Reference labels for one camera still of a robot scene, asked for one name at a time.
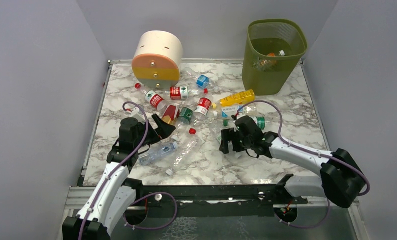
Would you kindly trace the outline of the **blue green label lemon bottle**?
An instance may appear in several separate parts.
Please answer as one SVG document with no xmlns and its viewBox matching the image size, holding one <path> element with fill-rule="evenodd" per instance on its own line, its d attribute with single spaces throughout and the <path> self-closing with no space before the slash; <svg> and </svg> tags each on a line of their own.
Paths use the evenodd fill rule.
<svg viewBox="0 0 397 240">
<path fill-rule="evenodd" d="M 210 133 L 213 135 L 215 140 L 222 143 L 222 130 L 229 130 L 235 127 L 235 121 L 232 118 L 215 119 L 209 126 Z"/>
</svg>

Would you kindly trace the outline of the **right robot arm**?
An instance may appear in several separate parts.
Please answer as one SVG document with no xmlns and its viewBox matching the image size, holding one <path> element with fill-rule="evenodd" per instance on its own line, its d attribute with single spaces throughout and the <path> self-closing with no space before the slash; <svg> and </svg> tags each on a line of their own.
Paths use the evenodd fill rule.
<svg viewBox="0 0 397 240">
<path fill-rule="evenodd" d="M 219 150 L 224 154 L 252 150 L 257 157 L 287 161 L 314 174 L 284 177 L 276 186 L 276 194 L 286 201 L 319 197 L 347 209 L 367 185 L 365 175 L 346 150 L 330 152 L 297 144 L 278 133 L 263 132 L 249 116 L 239 118 L 233 128 L 221 130 L 220 135 Z"/>
</svg>

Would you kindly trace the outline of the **red white label water bottle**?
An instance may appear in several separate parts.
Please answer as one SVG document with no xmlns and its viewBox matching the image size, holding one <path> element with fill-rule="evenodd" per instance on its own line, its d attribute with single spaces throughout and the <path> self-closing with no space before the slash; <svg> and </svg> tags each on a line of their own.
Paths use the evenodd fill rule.
<svg viewBox="0 0 397 240">
<path fill-rule="evenodd" d="M 193 111 L 192 123 L 194 125 L 202 124 L 209 113 L 210 108 L 214 102 L 214 97 L 212 94 L 207 93 L 200 97 L 195 110 Z"/>
</svg>

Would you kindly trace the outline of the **orange label tea bottle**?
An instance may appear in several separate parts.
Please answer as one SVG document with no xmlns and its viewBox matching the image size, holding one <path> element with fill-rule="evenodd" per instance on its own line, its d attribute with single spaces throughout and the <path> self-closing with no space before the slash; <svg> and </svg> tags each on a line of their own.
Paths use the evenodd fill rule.
<svg viewBox="0 0 397 240">
<path fill-rule="evenodd" d="M 270 59 L 258 58 L 252 64 L 255 70 L 261 72 L 270 72 L 274 69 L 275 65 L 278 63 L 277 60 L 274 60 L 275 57 L 285 57 L 286 53 L 284 50 L 280 50 L 278 53 L 271 52 L 267 55 Z"/>
</svg>

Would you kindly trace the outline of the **green cap water bottle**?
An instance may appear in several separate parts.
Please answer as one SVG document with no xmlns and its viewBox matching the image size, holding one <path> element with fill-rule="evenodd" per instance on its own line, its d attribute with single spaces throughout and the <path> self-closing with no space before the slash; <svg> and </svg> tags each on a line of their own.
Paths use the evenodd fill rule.
<svg viewBox="0 0 397 240">
<path fill-rule="evenodd" d="M 261 130 L 265 130 L 266 128 L 268 128 L 271 125 L 271 122 L 269 120 L 267 120 L 263 116 L 250 116 L 250 118 L 256 123 L 256 125 Z M 233 128 L 235 126 L 235 122 L 236 122 L 236 120 L 234 120 L 232 118 L 231 119 L 225 119 L 225 120 L 223 120 L 222 125 L 224 127 Z"/>
</svg>

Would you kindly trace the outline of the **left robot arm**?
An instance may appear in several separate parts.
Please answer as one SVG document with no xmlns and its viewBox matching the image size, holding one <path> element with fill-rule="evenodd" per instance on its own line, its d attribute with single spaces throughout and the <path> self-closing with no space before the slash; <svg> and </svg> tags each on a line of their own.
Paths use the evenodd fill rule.
<svg viewBox="0 0 397 240">
<path fill-rule="evenodd" d="M 139 150 L 167 139 L 176 129 L 156 114 L 152 119 L 157 124 L 156 129 L 147 118 L 128 117 L 120 122 L 119 138 L 107 156 L 99 183 L 76 216 L 68 216 L 63 222 L 64 240 L 111 238 L 119 220 L 141 192 L 142 181 L 125 184 L 139 158 Z"/>
</svg>

